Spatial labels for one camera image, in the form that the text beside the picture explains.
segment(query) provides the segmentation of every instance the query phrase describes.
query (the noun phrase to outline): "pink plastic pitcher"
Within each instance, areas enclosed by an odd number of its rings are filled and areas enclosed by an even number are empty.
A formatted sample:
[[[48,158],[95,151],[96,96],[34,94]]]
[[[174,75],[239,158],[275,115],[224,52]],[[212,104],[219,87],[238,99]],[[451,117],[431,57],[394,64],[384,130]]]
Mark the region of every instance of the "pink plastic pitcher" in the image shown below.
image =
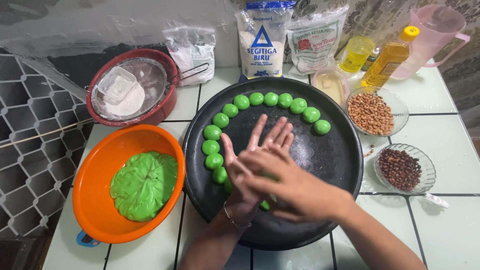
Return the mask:
[[[470,36],[460,33],[467,24],[465,18],[452,8],[427,5],[420,9],[411,9],[410,16],[409,25],[416,26],[420,30],[420,34],[412,43],[413,52],[410,57],[392,74],[394,78],[408,78],[421,67],[436,67],[470,41]],[[427,61],[454,37],[462,39],[462,43],[441,61],[427,64]]]

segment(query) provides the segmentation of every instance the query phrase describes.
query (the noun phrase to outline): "yellow cap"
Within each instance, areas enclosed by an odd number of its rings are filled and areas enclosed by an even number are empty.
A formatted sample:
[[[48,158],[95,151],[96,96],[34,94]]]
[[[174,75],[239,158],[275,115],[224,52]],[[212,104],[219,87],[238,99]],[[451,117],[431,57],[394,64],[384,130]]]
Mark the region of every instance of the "yellow cap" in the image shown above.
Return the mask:
[[[403,32],[400,34],[400,38],[404,41],[413,41],[417,35],[420,33],[420,30],[414,26],[407,26],[403,29]]]

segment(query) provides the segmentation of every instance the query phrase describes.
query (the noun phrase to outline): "black round tray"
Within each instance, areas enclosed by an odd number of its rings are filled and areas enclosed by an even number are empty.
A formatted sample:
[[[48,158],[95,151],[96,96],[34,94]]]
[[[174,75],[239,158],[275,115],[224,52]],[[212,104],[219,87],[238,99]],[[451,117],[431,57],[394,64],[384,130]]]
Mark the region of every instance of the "black round tray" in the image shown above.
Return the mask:
[[[205,155],[201,148],[205,139],[202,131],[225,104],[233,102],[236,95],[249,97],[253,92],[264,95],[268,92],[278,95],[290,93],[293,98],[304,98],[308,106],[320,110],[320,119],[329,121],[332,128],[326,135],[319,136],[313,130],[313,124],[306,123],[301,115],[294,115],[288,109],[264,104],[250,106],[239,111],[222,130],[231,138],[235,154],[247,147],[253,126],[262,113],[268,115],[268,121],[260,142],[278,118],[286,116],[294,126],[292,132],[295,138],[290,154],[295,162],[324,181],[349,191],[356,198],[363,176],[363,154],[359,137],[345,112],[325,93],[303,82],[287,78],[256,78],[234,84],[213,96],[198,111],[185,135],[185,188],[202,218],[210,222],[228,198],[223,187],[212,181],[211,171],[204,167]],[[219,144],[220,154],[223,155],[223,144],[221,141]],[[262,250],[288,250],[317,241],[335,227],[336,224],[329,221],[290,223],[259,210],[252,227],[243,234],[239,244]]]

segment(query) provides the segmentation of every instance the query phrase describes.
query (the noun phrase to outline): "red rose logo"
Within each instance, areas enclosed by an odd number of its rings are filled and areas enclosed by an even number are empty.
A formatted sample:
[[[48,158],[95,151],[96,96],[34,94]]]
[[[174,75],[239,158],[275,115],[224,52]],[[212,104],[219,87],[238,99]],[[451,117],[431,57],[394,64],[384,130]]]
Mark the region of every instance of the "red rose logo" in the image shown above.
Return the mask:
[[[312,45],[310,44],[310,41],[308,39],[302,39],[302,40],[299,40],[297,46],[299,50],[305,50],[305,49],[310,49]]]

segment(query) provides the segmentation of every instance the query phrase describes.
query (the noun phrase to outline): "human hand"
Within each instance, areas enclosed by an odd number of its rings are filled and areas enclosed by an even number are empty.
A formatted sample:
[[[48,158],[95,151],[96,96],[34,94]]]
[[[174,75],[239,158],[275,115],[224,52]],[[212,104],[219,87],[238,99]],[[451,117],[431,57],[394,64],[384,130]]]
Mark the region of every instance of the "human hand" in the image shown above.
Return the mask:
[[[339,222],[356,206],[349,192],[304,171],[288,152],[277,145],[271,146],[269,151],[242,152],[238,160],[247,168],[261,167],[263,172],[278,179],[274,181],[255,175],[242,179],[247,189],[257,194],[273,194],[277,200],[288,204],[287,208],[282,208],[269,200],[274,216],[290,221]]]
[[[293,134],[291,133],[293,125],[287,123],[285,117],[278,119],[278,122],[265,137],[262,145],[258,146],[267,119],[266,114],[262,114],[258,119],[257,124],[252,130],[246,151],[254,151],[259,148],[268,148],[272,145],[277,145],[288,152],[293,142]],[[222,138],[225,149],[224,165],[227,169],[228,177],[234,186],[234,191],[229,200],[241,201],[245,203],[248,208],[257,208],[263,200],[263,194],[256,193],[242,184],[242,179],[245,176],[253,176],[252,171],[237,161],[237,156],[233,151],[233,145],[228,135],[222,133],[220,137]]]

